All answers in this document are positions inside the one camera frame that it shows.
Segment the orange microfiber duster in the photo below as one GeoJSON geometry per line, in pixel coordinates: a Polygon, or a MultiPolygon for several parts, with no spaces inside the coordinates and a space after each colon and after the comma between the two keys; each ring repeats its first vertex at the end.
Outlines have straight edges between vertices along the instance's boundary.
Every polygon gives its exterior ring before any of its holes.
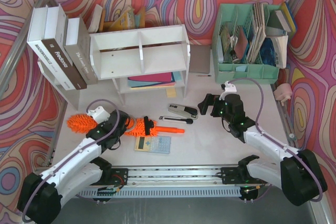
{"type": "MultiPolygon", "coordinates": [[[[175,133],[175,134],[184,134],[184,129],[179,129],[176,127],[165,127],[157,126],[156,121],[151,123],[153,126],[149,128],[148,136],[158,136],[159,133],[175,133]]],[[[67,120],[67,126],[75,133],[88,133],[90,130],[94,129],[98,123],[87,114],[76,114],[72,115],[67,120]]],[[[126,132],[125,135],[136,136],[136,137],[145,137],[145,123],[144,119],[127,119],[126,120],[126,132]]]]}

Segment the clear tape roll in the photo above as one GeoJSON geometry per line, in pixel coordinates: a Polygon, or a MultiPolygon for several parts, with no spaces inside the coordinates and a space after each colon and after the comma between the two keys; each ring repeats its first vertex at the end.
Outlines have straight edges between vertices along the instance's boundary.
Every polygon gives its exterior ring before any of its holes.
{"type": "Polygon", "coordinates": [[[126,121],[125,126],[126,126],[126,132],[132,131],[136,126],[136,118],[129,115],[129,119],[126,121]]]}

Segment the black clip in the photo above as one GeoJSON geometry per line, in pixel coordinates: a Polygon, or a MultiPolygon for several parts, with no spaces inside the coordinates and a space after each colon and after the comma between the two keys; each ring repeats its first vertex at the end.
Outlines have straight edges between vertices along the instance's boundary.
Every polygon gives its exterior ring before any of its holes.
{"type": "Polygon", "coordinates": [[[154,128],[154,122],[150,120],[148,116],[145,116],[143,120],[144,120],[145,136],[148,136],[151,134],[151,129],[154,128]]]}

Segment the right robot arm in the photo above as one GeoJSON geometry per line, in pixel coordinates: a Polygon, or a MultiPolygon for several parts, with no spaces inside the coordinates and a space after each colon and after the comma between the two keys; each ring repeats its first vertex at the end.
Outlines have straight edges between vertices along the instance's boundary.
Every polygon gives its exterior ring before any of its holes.
{"type": "Polygon", "coordinates": [[[237,94],[221,99],[208,93],[198,104],[200,113],[206,114],[209,106],[213,107],[212,117],[228,124],[228,133],[272,159],[269,163],[258,155],[250,155],[241,159],[235,168],[223,167],[220,175],[223,184],[269,183],[281,189],[295,206],[322,199],[328,185],[312,151],[301,151],[273,139],[246,116],[237,94]]]}

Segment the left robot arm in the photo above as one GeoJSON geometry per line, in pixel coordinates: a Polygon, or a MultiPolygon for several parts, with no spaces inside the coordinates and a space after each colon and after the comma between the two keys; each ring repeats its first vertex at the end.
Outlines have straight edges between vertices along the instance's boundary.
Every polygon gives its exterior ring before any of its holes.
{"type": "Polygon", "coordinates": [[[120,143],[129,122],[127,113],[114,110],[57,164],[39,175],[27,175],[17,203],[23,222],[52,223],[62,207],[89,185],[112,185],[116,179],[112,165],[101,154],[120,143]]]}

